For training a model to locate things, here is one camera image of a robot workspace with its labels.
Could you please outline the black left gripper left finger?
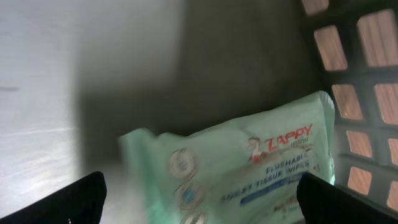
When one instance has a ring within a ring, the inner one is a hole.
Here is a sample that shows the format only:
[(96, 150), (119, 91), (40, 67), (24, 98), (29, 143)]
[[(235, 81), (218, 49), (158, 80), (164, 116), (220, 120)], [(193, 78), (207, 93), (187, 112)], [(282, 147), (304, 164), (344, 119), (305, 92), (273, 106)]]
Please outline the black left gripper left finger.
[(99, 224), (106, 195), (104, 175), (96, 171), (1, 218), (1, 224)]

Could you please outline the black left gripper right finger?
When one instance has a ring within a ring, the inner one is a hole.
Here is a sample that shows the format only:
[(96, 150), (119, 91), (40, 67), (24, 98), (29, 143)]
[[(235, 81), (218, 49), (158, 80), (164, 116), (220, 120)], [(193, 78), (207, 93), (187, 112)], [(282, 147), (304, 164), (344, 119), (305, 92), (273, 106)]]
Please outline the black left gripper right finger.
[(397, 224), (397, 218), (306, 173), (297, 186), (297, 200), (306, 224)]

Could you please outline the mint green wipes pack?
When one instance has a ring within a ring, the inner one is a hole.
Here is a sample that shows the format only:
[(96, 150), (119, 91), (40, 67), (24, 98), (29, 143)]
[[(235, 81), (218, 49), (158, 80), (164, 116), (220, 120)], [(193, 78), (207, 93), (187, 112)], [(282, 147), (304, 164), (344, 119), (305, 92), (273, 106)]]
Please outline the mint green wipes pack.
[(335, 181), (334, 122), (318, 91), (189, 136), (137, 129), (120, 143), (150, 223), (295, 223), (301, 177)]

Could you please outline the dark grey plastic basket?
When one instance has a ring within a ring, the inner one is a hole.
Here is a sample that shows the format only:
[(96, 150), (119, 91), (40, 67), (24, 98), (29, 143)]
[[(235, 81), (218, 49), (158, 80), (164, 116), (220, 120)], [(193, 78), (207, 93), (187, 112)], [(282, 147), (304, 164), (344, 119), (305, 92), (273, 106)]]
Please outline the dark grey plastic basket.
[(183, 136), (333, 85), (336, 184), (391, 215), (396, 1), (2, 1), (1, 216), (94, 172), (101, 223), (146, 223), (119, 137)]

